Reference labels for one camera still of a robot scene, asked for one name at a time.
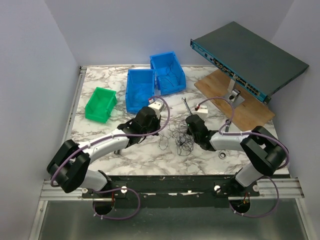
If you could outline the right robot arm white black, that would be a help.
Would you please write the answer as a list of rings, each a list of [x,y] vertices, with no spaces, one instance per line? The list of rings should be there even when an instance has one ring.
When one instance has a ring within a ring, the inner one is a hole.
[[[230,183],[230,191],[241,196],[249,185],[289,163],[288,149],[266,128],[257,126],[246,132],[222,132],[209,130],[205,122],[196,114],[185,120],[187,133],[205,151],[231,150],[246,154],[249,163],[238,171]]]

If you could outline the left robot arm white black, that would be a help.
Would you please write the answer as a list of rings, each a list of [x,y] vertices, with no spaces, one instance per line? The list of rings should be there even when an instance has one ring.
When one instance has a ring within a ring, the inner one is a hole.
[[[89,170],[89,165],[112,152],[141,143],[146,134],[154,136],[161,128],[161,111],[152,106],[144,106],[135,118],[118,125],[111,133],[81,143],[72,139],[65,141],[46,171],[65,193],[77,188],[93,190],[99,197],[110,194],[111,179],[101,170]]]

